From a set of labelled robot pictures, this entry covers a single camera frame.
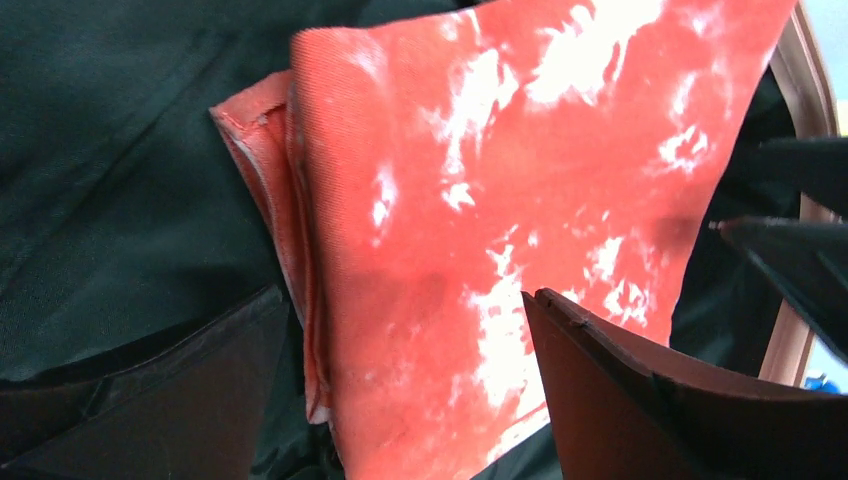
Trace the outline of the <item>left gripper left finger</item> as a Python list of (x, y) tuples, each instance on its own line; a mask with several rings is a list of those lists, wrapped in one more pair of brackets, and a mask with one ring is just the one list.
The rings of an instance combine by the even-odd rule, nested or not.
[(285, 339), (265, 288), (223, 315), (1, 385), (5, 479), (245, 479)]

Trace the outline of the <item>pink hard-shell suitcase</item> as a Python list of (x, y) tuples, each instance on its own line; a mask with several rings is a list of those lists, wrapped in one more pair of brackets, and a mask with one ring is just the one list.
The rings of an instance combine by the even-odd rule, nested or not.
[[(367, 29), (491, 1), (5, 1), (1, 5), (1, 385), (276, 287), (285, 339), (245, 479), (350, 479), (306, 415), (304, 329), (273, 235), (212, 109), (287, 71), (306, 30)], [(803, 5), (754, 91), (699, 226), (664, 347), (811, 392), (818, 337), (713, 222), (845, 223), (766, 179), (756, 150), (844, 137)], [(468, 479), (568, 479), (550, 413)]]

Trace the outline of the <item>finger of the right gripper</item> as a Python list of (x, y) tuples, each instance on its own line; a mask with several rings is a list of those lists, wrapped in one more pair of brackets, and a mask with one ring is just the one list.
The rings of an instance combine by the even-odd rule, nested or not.
[(710, 228), (752, 262), (829, 350), (847, 360), (847, 225), (742, 217)]
[(835, 214), (847, 217), (847, 138), (783, 139), (756, 150), (766, 179), (793, 186)]

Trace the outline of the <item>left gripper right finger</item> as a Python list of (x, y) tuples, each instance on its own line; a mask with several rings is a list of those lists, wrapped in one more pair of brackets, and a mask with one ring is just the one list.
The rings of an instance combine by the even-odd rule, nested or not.
[(847, 399), (742, 375), (525, 294), (568, 479), (843, 479)]

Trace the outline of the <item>red white tie-dye cloth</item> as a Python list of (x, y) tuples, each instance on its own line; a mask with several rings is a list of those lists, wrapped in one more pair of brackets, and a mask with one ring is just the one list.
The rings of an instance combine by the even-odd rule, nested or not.
[(491, 1), (297, 34), (211, 113), (350, 479), (468, 479), (549, 420), (522, 295), (652, 346), (791, 1)]

